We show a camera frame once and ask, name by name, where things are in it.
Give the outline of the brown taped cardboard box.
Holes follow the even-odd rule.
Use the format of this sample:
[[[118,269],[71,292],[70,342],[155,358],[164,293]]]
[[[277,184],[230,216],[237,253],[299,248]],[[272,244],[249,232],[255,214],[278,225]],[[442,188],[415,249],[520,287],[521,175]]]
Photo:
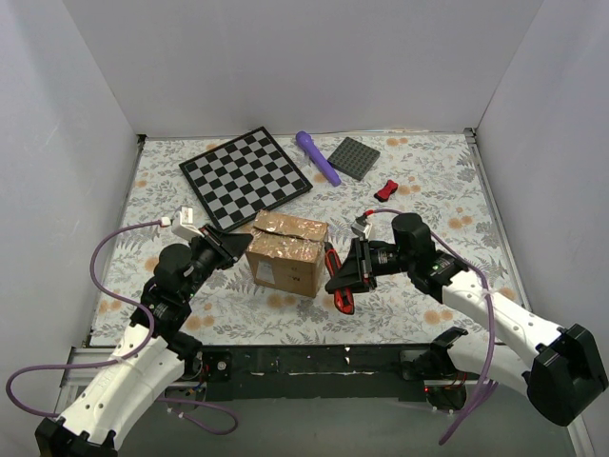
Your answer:
[[[310,298],[317,295],[327,223],[262,210],[251,235],[246,259],[255,284]]]

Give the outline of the red black knife cap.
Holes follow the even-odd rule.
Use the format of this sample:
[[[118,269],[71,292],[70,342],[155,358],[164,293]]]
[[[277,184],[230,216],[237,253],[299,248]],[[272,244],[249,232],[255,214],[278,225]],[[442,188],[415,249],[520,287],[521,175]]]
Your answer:
[[[379,202],[387,202],[389,198],[398,190],[399,184],[393,180],[387,180],[385,185],[374,194],[374,198]]]

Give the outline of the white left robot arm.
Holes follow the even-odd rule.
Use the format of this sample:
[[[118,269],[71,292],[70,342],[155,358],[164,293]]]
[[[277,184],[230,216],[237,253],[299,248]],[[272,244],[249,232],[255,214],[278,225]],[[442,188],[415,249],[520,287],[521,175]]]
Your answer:
[[[175,381],[202,380],[211,367],[197,339],[181,328],[190,301],[211,274],[233,267],[248,233],[211,226],[177,228],[182,243],[162,249],[152,277],[108,364],[74,402],[35,430],[43,456],[115,456],[139,418]]]

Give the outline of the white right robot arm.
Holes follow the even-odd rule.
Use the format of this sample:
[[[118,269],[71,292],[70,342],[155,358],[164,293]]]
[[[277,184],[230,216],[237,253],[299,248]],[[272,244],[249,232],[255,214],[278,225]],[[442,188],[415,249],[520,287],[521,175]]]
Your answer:
[[[608,388],[608,377],[593,334],[579,324],[565,328],[548,321],[491,288],[479,268],[450,248],[416,213],[395,211],[391,243],[368,237],[366,211],[353,227],[348,254],[325,250],[330,279],[326,291],[344,314],[353,296],[373,291],[381,276],[405,274],[416,290],[458,311],[487,331],[484,341],[452,327],[417,356],[403,362],[414,379],[476,374],[470,413],[499,385],[523,394],[555,425],[570,425]]]

